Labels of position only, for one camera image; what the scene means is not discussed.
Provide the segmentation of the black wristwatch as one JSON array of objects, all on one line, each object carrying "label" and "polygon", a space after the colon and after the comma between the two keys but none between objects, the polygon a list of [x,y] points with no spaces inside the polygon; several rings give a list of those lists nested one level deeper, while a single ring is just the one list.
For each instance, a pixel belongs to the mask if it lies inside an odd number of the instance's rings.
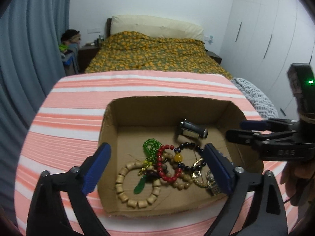
[{"label": "black wristwatch", "polygon": [[176,128],[176,135],[193,139],[206,139],[208,137],[208,130],[206,127],[194,124],[186,119],[181,119]]}]

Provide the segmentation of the grey checkered blanket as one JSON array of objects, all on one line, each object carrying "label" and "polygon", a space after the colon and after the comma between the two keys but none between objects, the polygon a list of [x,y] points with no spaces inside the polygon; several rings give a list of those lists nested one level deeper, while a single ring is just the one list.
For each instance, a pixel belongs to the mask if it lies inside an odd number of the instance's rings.
[{"label": "grey checkered blanket", "polygon": [[271,100],[254,84],[243,78],[233,78],[231,83],[246,97],[263,119],[279,118]]}]

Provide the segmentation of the dark nightstand right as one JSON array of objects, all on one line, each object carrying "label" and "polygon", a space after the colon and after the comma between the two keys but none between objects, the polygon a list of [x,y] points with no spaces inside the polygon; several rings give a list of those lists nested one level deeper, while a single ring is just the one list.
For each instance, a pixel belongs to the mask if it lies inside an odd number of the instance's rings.
[{"label": "dark nightstand right", "polygon": [[212,58],[212,60],[216,61],[219,65],[221,65],[222,58],[220,56],[209,50],[206,50],[206,53],[210,58]]}]

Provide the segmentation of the dark nightstand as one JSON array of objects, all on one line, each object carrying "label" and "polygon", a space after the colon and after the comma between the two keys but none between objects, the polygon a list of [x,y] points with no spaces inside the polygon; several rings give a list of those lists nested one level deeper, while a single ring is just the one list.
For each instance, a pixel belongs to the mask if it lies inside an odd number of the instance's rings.
[{"label": "dark nightstand", "polygon": [[90,62],[97,55],[99,50],[100,50],[100,47],[91,46],[91,45],[85,45],[79,49],[78,56],[77,56],[79,73],[82,74],[85,72]]},{"label": "dark nightstand", "polygon": [[212,60],[216,61],[219,65],[221,65],[222,58],[220,56],[209,50],[206,50],[206,53],[210,58],[212,58]]}]

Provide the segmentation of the pink striped cloth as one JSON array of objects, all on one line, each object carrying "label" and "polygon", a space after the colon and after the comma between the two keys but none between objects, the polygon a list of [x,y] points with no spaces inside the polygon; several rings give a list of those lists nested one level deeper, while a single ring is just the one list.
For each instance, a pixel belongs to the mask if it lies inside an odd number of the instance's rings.
[{"label": "pink striped cloth", "polygon": [[[64,77],[55,84],[36,114],[18,162],[14,206],[23,235],[26,235],[29,206],[42,171],[67,172],[94,154],[110,101],[155,95],[233,101],[246,118],[259,119],[249,101],[221,75],[141,70]],[[204,235],[225,200],[174,216],[114,219],[105,215],[97,191],[88,195],[94,212],[110,235]]]}]

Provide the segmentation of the white wardrobe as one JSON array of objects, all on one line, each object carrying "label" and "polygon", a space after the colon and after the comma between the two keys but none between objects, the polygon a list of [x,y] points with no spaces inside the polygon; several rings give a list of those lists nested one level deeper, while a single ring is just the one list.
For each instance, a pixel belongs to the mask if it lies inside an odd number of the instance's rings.
[{"label": "white wardrobe", "polygon": [[314,23],[299,0],[233,0],[220,50],[232,76],[258,87],[280,118],[297,119],[287,71],[314,66]]}]

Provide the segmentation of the cardboard box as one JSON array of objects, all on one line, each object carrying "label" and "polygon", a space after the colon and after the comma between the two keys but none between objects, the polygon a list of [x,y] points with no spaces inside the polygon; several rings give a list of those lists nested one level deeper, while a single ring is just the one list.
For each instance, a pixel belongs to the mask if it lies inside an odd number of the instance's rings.
[{"label": "cardboard box", "polygon": [[197,140],[199,146],[211,143],[236,166],[252,173],[263,171],[263,162],[255,151],[225,140],[226,131],[238,128],[245,120],[244,113],[231,101],[184,96],[117,99],[107,106],[99,135],[99,142],[108,143],[112,151],[97,185],[105,213],[126,217],[170,215],[210,206],[224,197],[213,197],[196,185],[177,190],[163,183],[156,201],[145,208],[129,207],[119,199],[115,188],[119,171],[133,161],[145,159],[143,143],[150,138],[173,146],[187,142],[178,134],[183,119],[208,130],[207,138]]}]

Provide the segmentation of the orange floral bedspread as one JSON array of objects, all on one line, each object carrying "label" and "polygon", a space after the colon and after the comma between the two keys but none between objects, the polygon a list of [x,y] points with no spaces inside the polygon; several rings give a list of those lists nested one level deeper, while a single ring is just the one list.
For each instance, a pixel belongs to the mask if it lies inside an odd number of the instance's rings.
[{"label": "orange floral bedspread", "polygon": [[153,70],[232,75],[206,53],[204,43],[192,38],[150,37],[123,31],[107,38],[86,73]]}]

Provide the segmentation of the dark nightstand left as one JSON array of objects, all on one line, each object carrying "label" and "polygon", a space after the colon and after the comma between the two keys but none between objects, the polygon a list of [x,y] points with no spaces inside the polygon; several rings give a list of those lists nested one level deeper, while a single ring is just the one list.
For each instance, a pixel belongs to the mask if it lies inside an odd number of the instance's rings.
[{"label": "dark nightstand left", "polygon": [[79,73],[82,74],[85,72],[90,62],[97,55],[99,50],[100,50],[100,47],[91,46],[91,45],[85,45],[79,49],[78,56],[77,56]]}]

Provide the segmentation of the wooden headboard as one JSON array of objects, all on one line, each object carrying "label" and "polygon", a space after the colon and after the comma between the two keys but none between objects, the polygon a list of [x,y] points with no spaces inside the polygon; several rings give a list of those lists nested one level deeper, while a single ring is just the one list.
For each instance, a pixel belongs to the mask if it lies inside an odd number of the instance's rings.
[{"label": "wooden headboard", "polygon": [[111,30],[112,18],[108,18],[105,24],[105,36],[109,38]]}]

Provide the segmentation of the doll with black hat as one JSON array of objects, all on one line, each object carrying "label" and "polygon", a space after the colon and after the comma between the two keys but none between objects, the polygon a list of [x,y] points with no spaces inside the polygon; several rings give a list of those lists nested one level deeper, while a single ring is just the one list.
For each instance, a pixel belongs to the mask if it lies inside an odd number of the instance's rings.
[{"label": "doll with black hat", "polygon": [[61,36],[59,52],[66,76],[79,73],[78,54],[80,49],[81,34],[75,29],[66,30]]}]

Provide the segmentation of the blue curtain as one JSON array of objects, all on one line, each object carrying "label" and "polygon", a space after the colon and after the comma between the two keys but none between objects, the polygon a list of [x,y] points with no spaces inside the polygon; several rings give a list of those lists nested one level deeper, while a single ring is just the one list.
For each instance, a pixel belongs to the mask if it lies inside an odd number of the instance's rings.
[{"label": "blue curtain", "polygon": [[14,184],[35,115],[65,75],[58,46],[70,0],[11,0],[1,14],[1,207],[16,221]]}]

